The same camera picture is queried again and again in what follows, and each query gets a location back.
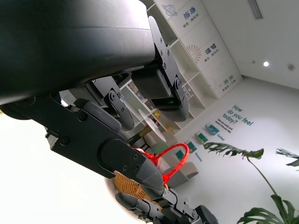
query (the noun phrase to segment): woven basket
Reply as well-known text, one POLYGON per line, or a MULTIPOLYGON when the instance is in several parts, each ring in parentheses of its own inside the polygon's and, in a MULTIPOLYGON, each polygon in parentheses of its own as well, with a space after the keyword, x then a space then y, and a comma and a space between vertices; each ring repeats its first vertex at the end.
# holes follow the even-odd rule
POLYGON ((151 198, 143 191, 140 184, 126 178, 125 176, 116 173, 114 183, 120 193, 134 196, 140 200, 147 199, 152 202, 151 198))

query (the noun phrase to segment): plant stem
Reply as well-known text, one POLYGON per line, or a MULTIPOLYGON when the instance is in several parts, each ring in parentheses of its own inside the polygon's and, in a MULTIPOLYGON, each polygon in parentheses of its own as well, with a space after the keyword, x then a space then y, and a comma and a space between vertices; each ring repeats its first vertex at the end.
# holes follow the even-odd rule
POLYGON ((271 188, 271 190, 273 191, 273 193, 275 194, 275 195, 278 195, 277 193, 276 193, 276 191, 274 190, 274 188, 271 186, 271 184, 269 183, 269 181, 267 180, 267 178, 263 175, 263 173, 256 167, 256 165, 254 165, 253 164, 253 162, 251 162, 250 161, 250 159, 247 157, 247 160, 248 160, 248 162, 250 162, 254 167, 255 167, 255 169, 257 169, 257 171, 262 175, 262 177, 263 177, 263 179, 267 182, 267 184, 269 185, 269 187, 271 188))

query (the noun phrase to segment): green leaf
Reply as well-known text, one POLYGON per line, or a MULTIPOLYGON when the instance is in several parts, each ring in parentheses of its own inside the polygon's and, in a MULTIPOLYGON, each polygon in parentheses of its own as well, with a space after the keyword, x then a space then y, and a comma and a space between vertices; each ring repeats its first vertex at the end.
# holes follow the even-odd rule
POLYGON ((296 155, 294 153, 291 153, 289 151, 286 151, 282 148, 278 148, 276 150, 276 154, 280 154, 280 155, 285 155, 287 157, 290 157, 290 158, 294 158, 294 159, 297 159, 295 160, 294 162, 291 162, 291 163, 288 163, 287 166, 292 166, 292 167, 299 167, 299 155, 296 155))
POLYGON ((278 195, 271 195, 274 203, 276 204, 283 222, 273 213, 262 209, 252 208, 240 218, 238 223, 247 224, 257 221, 257 224, 299 224, 299 216, 295 217, 295 208, 289 201, 282 200, 278 195))
POLYGON ((240 218, 237 224, 247 224, 254 221, 258 221, 259 224, 284 224, 276 215, 262 208, 252 208, 245 212, 244 217, 240 218))
POLYGON ((287 214, 287 212, 286 212, 286 210, 285 210, 285 207, 284 207, 284 205, 283 205, 283 203, 282 203, 282 199, 281 199, 281 197, 278 196, 278 195, 271 195, 271 198, 272 198, 272 200, 274 201, 274 203, 276 204, 276 207, 277 207, 278 210, 279 210, 279 213, 280 213, 280 216, 282 217, 282 220, 283 220, 286 224, 288 224, 288 222, 287 222, 287 220, 288 220, 288 214, 287 214))
POLYGON ((242 158, 247 157, 247 158, 256 158, 256 159, 261 159, 264 149, 260 149, 257 151, 246 151, 242 150, 239 148, 236 148, 234 146, 224 144, 224 143, 216 143, 216 142, 208 142, 204 144, 204 148, 208 149, 209 152, 216 152, 217 153, 223 153, 224 151, 227 150, 227 152, 223 155, 230 155, 230 156, 236 156, 238 154, 242 155, 242 158))
POLYGON ((292 203, 290 203, 289 201, 283 200, 283 202, 286 204, 286 206, 288 207, 288 221, 290 222, 290 220, 292 221, 294 219, 294 215, 295 215, 295 208, 292 205, 292 203))

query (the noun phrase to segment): ceiling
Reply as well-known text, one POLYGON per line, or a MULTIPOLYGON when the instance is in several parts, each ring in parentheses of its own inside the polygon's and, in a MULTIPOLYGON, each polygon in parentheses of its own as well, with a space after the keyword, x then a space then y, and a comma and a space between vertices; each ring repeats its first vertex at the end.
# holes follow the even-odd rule
POLYGON ((247 0, 202 1, 242 75, 299 89, 299 0, 256 0, 261 20, 247 0))

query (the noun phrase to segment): basket handle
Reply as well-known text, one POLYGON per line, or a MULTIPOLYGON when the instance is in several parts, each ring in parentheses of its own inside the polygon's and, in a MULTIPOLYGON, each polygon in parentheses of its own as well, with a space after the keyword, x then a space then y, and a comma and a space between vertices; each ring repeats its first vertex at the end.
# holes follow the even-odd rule
POLYGON ((166 184, 169 179, 178 171, 182 168, 182 166, 186 163, 188 157, 189 157, 189 153, 190 153, 190 149, 189 147, 187 146, 187 144, 185 143, 177 143, 173 146, 170 146, 168 149, 164 150, 162 153, 160 153, 159 155, 157 156, 154 156, 153 154, 149 154, 149 153, 146 153, 145 151, 143 150, 140 150, 138 149, 139 151, 143 152, 144 155, 146 157, 148 157, 156 166, 158 165, 158 161, 159 159, 165 155, 166 153, 168 153, 169 151, 173 150, 174 148, 177 148, 177 147, 183 147, 185 149, 185 155, 184 157, 182 158, 182 160, 178 163, 178 165, 176 165, 169 173, 167 174, 163 174, 162 177, 163 177, 163 181, 164 181, 164 184, 166 184))

